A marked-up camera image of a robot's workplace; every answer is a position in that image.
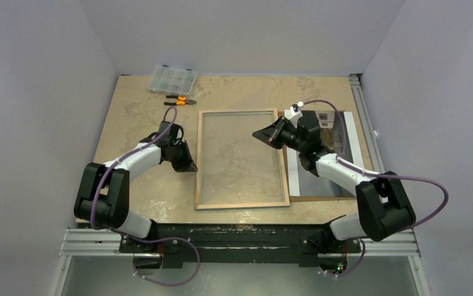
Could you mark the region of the blue wooden picture frame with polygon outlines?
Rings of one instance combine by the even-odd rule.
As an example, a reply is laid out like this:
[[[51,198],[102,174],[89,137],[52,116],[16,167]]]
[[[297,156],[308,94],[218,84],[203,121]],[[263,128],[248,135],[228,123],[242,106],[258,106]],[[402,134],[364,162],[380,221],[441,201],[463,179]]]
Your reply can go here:
[[[277,119],[275,108],[199,112],[196,210],[289,207],[282,151],[252,136]]]

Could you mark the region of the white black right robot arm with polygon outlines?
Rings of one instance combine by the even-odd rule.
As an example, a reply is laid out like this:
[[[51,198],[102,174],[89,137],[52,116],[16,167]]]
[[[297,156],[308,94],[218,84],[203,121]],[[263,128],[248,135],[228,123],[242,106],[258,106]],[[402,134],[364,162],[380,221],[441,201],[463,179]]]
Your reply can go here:
[[[335,251],[347,239],[362,237],[379,242],[415,223],[416,214],[398,175],[367,171],[339,157],[323,143],[316,115],[306,113],[296,123],[281,117],[252,135],[275,149],[288,147],[297,151],[306,171],[336,183],[356,197],[358,213],[332,220],[327,224],[329,229],[321,234],[325,249]]]

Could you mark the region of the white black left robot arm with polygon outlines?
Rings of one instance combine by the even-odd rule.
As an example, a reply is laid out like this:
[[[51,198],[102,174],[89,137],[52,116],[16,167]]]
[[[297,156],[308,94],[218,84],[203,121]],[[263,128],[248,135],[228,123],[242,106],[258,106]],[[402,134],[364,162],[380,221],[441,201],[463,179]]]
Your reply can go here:
[[[158,246],[158,235],[151,231],[152,220],[130,209],[130,184],[148,169],[171,163],[177,173],[196,172],[182,126],[162,121],[126,155],[105,163],[87,164],[81,177],[73,214],[93,228],[110,228],[134,236],[143,252]]]

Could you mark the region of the orange black pliers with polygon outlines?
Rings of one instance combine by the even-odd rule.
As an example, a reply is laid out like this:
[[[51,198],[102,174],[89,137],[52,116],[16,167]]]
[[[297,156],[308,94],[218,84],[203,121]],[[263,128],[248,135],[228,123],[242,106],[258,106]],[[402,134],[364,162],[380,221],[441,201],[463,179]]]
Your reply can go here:
[[[197,103],[197,101],[193,99],[178,95],[167,95],[165,98],[173,100],[169,102],[164,102],[163,104],[166,106],[195,105]]]

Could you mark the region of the clear plastic organizer box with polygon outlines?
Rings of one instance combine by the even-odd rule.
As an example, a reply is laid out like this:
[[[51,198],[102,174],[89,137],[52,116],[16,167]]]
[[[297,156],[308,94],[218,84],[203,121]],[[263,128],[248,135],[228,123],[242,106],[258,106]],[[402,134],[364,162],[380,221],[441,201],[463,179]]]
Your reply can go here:
[[[188,96],[196,78],[197,72],[191,69],[158,65],[149,78],[147,89],[158,94]]]

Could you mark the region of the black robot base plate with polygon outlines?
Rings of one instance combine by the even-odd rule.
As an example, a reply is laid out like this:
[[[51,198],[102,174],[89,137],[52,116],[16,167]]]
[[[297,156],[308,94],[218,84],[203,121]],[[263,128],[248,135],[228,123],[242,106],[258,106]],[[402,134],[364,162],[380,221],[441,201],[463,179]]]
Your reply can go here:
[[[163,268],[198,261],[333,266],[360,252],[358,239],[338,241],[328,224],[158,223],[146,238],[120,242],[120,253],[156,255]]]

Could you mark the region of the aluminium front rail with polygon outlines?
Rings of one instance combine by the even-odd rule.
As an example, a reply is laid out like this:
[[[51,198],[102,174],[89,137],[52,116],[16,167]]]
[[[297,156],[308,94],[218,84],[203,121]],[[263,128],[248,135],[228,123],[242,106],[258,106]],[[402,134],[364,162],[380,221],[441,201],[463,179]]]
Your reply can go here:
[[[120,254],[124,239],[112,231],[92,229],[68,229],[64,235],[60,256],[113,256]],[[416,236],[412,231],[394,234],[380,242],[363,239],[365,255],[374,257],[418,257],[421,255]],[[198,250],[202,249],[280,249],[280,246],[268,246],[264,243],[223,242],[220,246],[195,242]]]

